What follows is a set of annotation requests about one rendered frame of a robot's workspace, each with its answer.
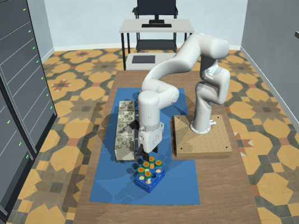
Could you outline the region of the blue bench mat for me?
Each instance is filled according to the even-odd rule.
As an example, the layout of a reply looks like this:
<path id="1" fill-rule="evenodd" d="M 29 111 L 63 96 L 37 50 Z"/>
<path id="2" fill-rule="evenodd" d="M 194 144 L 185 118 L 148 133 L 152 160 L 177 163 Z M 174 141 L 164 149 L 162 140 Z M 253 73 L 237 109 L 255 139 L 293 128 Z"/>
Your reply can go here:
<path id="1" fill-rule="evenodd" d="M 115 139 L 120 101 L 134 101 L 138 110 L 141 88 L 118 88 L 106 129 L 90 202 L 139 205 L 193 205 L 200 204 L 195 160 L 172 160 L 170 119 L 174 115 L 188 115 L 184 88 L 179 90 L 177 102 L 160 110 L 164 132 L 158 152 L 149 156 L 162 161 L 165 176 L 150 192 L 135 184 L 137 169 L 145 162 L 115 162 Z"/>

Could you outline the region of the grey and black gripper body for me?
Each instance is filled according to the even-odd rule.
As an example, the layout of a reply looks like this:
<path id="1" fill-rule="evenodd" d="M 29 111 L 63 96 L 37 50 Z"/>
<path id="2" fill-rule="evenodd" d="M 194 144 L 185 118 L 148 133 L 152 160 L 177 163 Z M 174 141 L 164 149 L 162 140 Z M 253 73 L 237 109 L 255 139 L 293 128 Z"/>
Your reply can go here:
<path id="1" fill-rule="evenodd" d="M 152 132 L 138 132 L 138 147 L 143 144 L 143 149 L 146 153 L 150 153 L 162 140 L 162 126 Z"/>

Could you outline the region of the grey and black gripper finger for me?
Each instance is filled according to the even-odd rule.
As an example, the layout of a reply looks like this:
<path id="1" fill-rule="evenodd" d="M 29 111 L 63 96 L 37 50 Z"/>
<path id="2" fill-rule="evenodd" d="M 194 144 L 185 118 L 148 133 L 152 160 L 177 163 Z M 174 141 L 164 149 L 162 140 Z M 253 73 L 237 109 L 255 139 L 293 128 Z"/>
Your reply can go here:
<path id="1" fill-rule="evenodd" d="M 156 146 L 152 151 L 157 153 L 158 152 L 158 146 Z"/>
<path id="2" fill-rule="evenodd" d="M 145 161 L 147 161 L 147 162 L 150 161 L 150 156 L 149 156 L 149 154 L 146 153 L 146 152 L 144 152 L 144 150 L 143 150 L 143 144 L 140 145 L 139 150 L 138 150 L 138 152 L 137 152 L 137 155 L 138 155 L 138 156 L 143 156 L 142 158 L 143 158 Z"/>

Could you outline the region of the blue tube rack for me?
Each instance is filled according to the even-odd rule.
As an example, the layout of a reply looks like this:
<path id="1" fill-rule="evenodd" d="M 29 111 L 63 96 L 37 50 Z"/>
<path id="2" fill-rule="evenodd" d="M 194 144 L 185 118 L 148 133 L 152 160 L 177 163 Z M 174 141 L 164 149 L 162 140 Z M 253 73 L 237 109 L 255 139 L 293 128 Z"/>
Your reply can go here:
<path id="1" fill-rule="evenodd" d="M 135 177 L 136 186 L 140 187 L 141 189 L 145 190 L 148 193 L 150 193 L 156 187 L 156 185 L 162 180 L 162 178 L 165 176 L 165 169 L 163 169 L 163 168 L 162 168 L 161 172 L 159 172 L 159 173 L 155 172 L 155 168 L 149 169 L 149 171 L 151 171 L 151 173 L 152 173 L 152 182 L 150 184 L 147 184 L 145 182 L 145 178 L 143 180 L 140 180 L 138 178 L 138 175 Z"/>

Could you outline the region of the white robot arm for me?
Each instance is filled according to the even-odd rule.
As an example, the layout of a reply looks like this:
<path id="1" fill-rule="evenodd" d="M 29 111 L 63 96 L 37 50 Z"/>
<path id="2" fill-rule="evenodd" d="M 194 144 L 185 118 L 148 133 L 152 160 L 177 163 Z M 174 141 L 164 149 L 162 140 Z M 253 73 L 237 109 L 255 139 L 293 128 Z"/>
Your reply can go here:
<path id="1" fill-rule="evenodd" d="M 211 125 L 212 103 L 222 105 L 226 101 L 230 83 L 230 73 L 217 65 L 218 59 L 229 52 L 229 43 L 225 39 L 207 34 L 191 34 L 177 51 L 174 57 L 154 66 L 141 84 L 138 95 L 138 117 L 124 129 L 130 132 L 134 128 L 152 132 L 160 126 L 160 110 L 174 104 L 179 98 L 179 90 L 168 83 L 160 81 L 163 76 L 174 73 L 190 72 L 199 57 L 200 78 L 195 87 L 195 112 L 190 129 L 197 134 L 206 134 Z"/>

